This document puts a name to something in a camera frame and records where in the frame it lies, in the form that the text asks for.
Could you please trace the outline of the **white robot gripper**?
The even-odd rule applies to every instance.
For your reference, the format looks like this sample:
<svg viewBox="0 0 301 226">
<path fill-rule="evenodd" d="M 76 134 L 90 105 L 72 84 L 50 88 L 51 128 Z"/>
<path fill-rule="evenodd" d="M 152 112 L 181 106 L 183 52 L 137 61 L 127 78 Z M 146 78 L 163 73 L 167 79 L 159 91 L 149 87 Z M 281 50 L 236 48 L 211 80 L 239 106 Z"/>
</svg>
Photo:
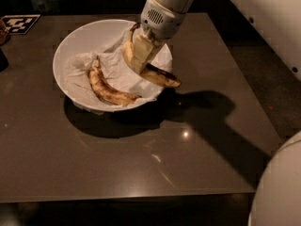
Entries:
<svg viewBox="0 0 301 226">
<path fill-rule="evenodd" d="M 147 63 L 165 45 L 163 41 L 171 39 L 179 30 L 185 15 L 174 12 L 156 0 L 146 0 L 140 23 L 145 34 L 138 35 L 134 41 L 131 69 L 141 74 Z"/>
</svg>

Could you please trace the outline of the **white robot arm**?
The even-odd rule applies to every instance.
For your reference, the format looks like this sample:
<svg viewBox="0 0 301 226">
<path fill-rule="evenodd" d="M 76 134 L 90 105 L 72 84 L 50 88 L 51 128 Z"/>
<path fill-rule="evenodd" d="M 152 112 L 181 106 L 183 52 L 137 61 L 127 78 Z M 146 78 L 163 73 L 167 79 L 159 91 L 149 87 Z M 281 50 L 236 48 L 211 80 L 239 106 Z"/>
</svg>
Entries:
<svg viewBox="0 0 301 226">
<path fill-rule="evenodd" d="M 195 0 L 146 0 L 140 15 L 142 34 L 135 38 L 134 71 L 142 74 L 161 43 L 182 26 Z M 266 46 L 300 77 L 301 0 L 230 0 L 254 29 L 248 47 Z M 266 166 L 248 214 L 247 226 L 301 226 L 301 131 L 276 150 Z"/>
</svg>

